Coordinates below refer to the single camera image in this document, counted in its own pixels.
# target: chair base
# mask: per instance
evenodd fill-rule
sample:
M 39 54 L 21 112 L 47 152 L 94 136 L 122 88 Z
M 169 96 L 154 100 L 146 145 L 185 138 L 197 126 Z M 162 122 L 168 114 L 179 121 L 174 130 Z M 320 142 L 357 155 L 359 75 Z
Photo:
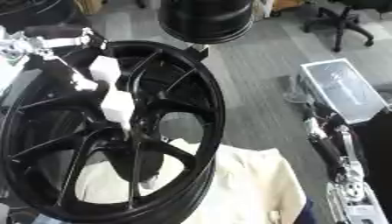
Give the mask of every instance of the chair base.
M 346 7 L 341 15 L 327 8 L 318 9 L 318 18 L 307 21 L 304 24 L 304 32 L 310 32 L 314 25 L 330 25 L 336 27 L 336 40 L 333 50 L 338 53 L 341 51 L 341 40 L 345 29 L 352 30 L 364 35 L 367 38 L 365 46 L 372 46 L 375 37 L 358 25 L 360 22 L 358 15 L 350 15 L 351 8 Z

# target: rim lip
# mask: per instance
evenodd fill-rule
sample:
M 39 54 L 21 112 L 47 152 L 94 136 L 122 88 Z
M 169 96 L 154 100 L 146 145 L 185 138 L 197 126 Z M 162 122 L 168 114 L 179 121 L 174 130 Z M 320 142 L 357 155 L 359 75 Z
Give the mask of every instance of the rim lip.
M 203 173 L 207 170 L 211 162 L 214 160 L 214 154 L 221 142 L 221 138 L 223 135 L 223 129 L 224 129 L 224 121 L 225 121 L 225 107 L 224 107 L 224 101 L 223 101 L 223 96 L 221 93 L 221 90 L 218 86 L 218 83 L 216 79 L 213 77 L 213 75 L 209 72 L 209 70 L 199 61 L 191 58 L 190 56 L 185 54 L 185 51 L 182 51 L 178 48 L 169 46 L 169 45 L 164 45 L 156 42 L 150 42 L 150 41 L 118 41 L 118 42 L 112 42 L 111 46 L 114 47 L 115 49 L 117 47 L 132 47 L 132 46 L 139 46 L 139 47 L 153 47 L 153 48 L 161 48 L 164 50 L 164 53 L 169 53 L 171 56 L 174 56 L 177 60 L 180 60 L 183 63 L 186 63 L 187 65 L 192 65 L 197 71 L 199 71 L 199 74 L 202 76 L 203 81 L 206 83 L 208 86 L 209 90 L 211 91 L 210 97 L 213 98 L 213 102 L 216 104 L 216 112 L 214 113 L 214 118 L 215 118 L 215 123 L 213 126 L 213 130 L 215 130 L 214 133 L 209 133 L 210 136 L 203 135 L 201 139 L 200 146 L 198 148 L 198 151 L 206 151 L 209 152 L 210 159 L 209 161 L 206 161 L 204 164 L 198 164 L 199 167 L 202 167 L 202 169 L 195 169 L 195 171 L 190 172 L 189 176 L 184 180 L 186 182 L 185 186 L 182 185 L 175 185 L 174 191 L 171 191 L 170 194 L 164 195 L 162 199 L 160 199 L 159 202 L 157 201 L 152 201 L 150 203 L 147 203 L 146 205 L 137 207 L 136 209 L 133 210 L 125 210 L 121 212 L 115 212 L 115 213 L 108 213 L 100 216 L 89 214 L 90 217 L 87 215 L 84 217 L 80 217 L 79 215 L 75 214 L 70 214 L 66 213 L 66 216 L 64 216 L 65 211 L 58 212 L 54 207 L 48 207 L 48 206 L 42 206 L 42 205 L 37 205 L 32 201 L 31 198 L 29 199 L 23 199 L 25 202 L 30 204 L 32 207 L 36 207 L 39 209 L 40 212 L 43 212 L 45 214 L 48 214 L 53 217 L 59 217 L 64 221 L 76 221 L 76 222 L 83 222 L 83 221 L 93 221 L 93 222 L 104 222 L 104 221 L 116 221 L 120 219 L 140 219 L 140 216 L 143 215 L 149 215 L 152 214 L 156 211 L 151 211 L 151 207 L 157 207 L 158 209 L 165 208 L 168 206 L 173 201 L 179 200 L 179 195 L 182 195 L 183 193 L 188 192 L 194 184 L 197 184 L 197 181 L 200 179 L 200 176 L 202 176 Z M 2 124 L 2 129 L 1 129 L 1 134 L 0 134 L 0 145 L 2 146 L 2 167 L 5 172 L 5 177 L 7 178 L 8 182 L 10 183 L 10 186 L 12 186 L 12 189 L 18 194 L 18 195 L 25 195 L 25 193 L 21 193 L 24 191 L 25 187 L 22 187 L 20 185 L 16 185 L 17 181 L 11 176 L 12 169 L 8 166 L 10 163 L 9 160 L 6 160 L 8 155 L 5 155 L 6 151 L 10 151 L 11 148 L 9 147 L 10 141 L 8 140 L 8 136 L 11 133 L 11 126 L 13 124 L 13 119 L 15 118 L 13 116 L 13 112 L 17 109 L 18 102 L 23 100 L 21 99 L 22 96 L 19 96 L 17 100 L 13 103 L 11 109 L 8 111 L 6 117 L 4 118 L 3 124 Z
M 200 44 L 200 45 L 215 45 L 215 44 L 221 44 L 221 43 L 226 43 L 235 39 L 238 39 L 245 35 L 250 28 L 252 28 L 252 24 L 254 22 L 253 16 L 250 17 L 249 21 L 243 26 L 241 29 L 238 29 L 237 31 L 232 32 L 230 35 L 226 35 L 224 37 L 214 37 L 214 38 L 202 38 L 202 37 L 195 37 L 195 38 L 190 38 L 188 35 L 181 35 L 179 32 L 173 30 L 169 26 L 165 25 L 165 23 L 161 22 L 159 19 L 159 25 L 162 27 L 162 29 L 167 32 L 169 35 L 173 36 L 175 39 L 180 39 L 185 42 L 189 43 L 194 43 L 194 44 Z

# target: black cylinder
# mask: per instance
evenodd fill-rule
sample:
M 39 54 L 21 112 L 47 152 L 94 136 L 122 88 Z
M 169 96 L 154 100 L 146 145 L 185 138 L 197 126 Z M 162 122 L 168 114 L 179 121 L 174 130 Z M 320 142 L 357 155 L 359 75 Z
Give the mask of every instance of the black cylinder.
M 162 0 L 159 23 L 185 42 L 227 42 L 242 36 L 252 25 L 252 1 Z
M 0 0 L 0 25 L 8 33 L 27 26 L 57 24 L 89 26 L 74 0 Z

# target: white cloth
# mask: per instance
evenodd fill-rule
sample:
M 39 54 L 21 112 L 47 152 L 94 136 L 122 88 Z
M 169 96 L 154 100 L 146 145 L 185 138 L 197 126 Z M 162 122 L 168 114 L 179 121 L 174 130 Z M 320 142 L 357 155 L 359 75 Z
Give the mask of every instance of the white cloth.
M 182 139 L 171 142 L 194 153 L 198 144 Z M 175 178 L 183 169 L 175 158 L 165 156 L 151 193 Z M 121 179 L 109 162 L 85 167 L 77 182 L 79 199 L 93 203 L 114 203 L 128 198 L 128 182 Z M 305 206 L 306 197 L 289 163 L 277 149 L 244 150 L 221 145 L 216 155 L 213 183 L 196 211 L 184 224 L 293 223 Z

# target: robotic arm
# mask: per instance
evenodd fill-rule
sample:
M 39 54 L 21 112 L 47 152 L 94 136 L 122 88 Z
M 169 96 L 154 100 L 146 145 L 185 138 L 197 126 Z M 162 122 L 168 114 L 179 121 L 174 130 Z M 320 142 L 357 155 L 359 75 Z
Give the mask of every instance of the robotic arm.
M 317 109 L 327 109 L 330 115 L 320 118 Z M 388 224 L 374 191 L 365 180 L 365 170 L 357 157 L 355 139 L 343 118 L 318 104 L 311 105 L 305 112 L 304 124 L 308 137 L 329 171 L 326 198 L 336 223 Z M 330 131 L 342 142 L 341 149 L 335 146 Z
M 77 26 L 36 26 L 24 31 L 8 34 L 0 26 L 0 67 L 3 73 L 0 95 L 24 69 L 31 55 L 38 55 L 43 60 L 58 60 L 73 70 L 72 81 L 76 90 L 95 90 L 97 84 L 69 66 L 54 49 L 64 46 L 99 47 L 106 50 L 108 41 L 90 28 Z
M 105 52 L 108 41 L 87 27 L 36 26 L 9 35 L 0 26 L 0 71 L 3 72 L 0 96 L 18 77 L 32 55 L 38 55 L 45 61 L 57 60 L 72 71 L 70 80 L 76 91 L 95 91 L 98 81 L 107 83 L 108 89 L 101 102 L 101 110 L 108 121 L 121 124 L 124 135 L 128 138 L 131 131 L 129 120 L 135 105 L 130 93 L 116 88 L 116 81 L 121 75 L 117 60 L 98 56 L 90 66 L 93 76 L 90 80 L 55 54 L 56 48 L 65 46 L 95 47 Z

